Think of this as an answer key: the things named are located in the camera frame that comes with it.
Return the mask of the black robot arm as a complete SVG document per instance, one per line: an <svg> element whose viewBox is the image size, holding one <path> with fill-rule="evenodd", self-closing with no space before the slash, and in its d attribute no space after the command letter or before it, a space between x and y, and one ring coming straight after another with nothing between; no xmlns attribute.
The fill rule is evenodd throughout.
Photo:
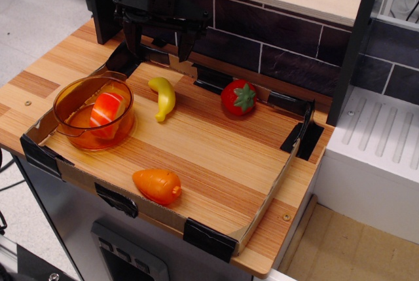
<svg viewBox="0 0 419 281"><path fill-rule="evenodd" d="M195 41L206 34L210 12L189 0L113 0L114 17L122 25L128 49L141 53L144 27L162 28L180 34L177 57L188 60Z"/></svg>

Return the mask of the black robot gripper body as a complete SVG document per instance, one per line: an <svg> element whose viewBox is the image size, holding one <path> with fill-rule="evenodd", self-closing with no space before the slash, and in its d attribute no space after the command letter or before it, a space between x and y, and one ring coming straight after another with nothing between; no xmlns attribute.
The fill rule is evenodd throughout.
<svg viewBox="0 0 419 281"><path fill-rule="evenodd" d="M210 12L192 0L113 0L114 17L127 28L158 28L176 32L206 31Z"/></svg>

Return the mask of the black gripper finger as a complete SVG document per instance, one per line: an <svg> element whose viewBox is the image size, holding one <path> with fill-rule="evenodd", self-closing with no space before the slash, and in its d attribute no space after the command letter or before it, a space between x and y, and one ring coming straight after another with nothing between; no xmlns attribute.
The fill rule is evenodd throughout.
<svg viewBox="0 0 419 281"><path fill-rule="evenodd" d="M124 20L122 27L128 49L136 56L139 56L141 54L142 27L130 20Z"/></svg>
<svg viewBox="0 0 419 281"><path fill-rule="evenodd" d="M181 32L178 41L177 56L180 62L188 60L190 53L192 52L195 41L199 37L200 32L196 30L187 30Z"/></svg>

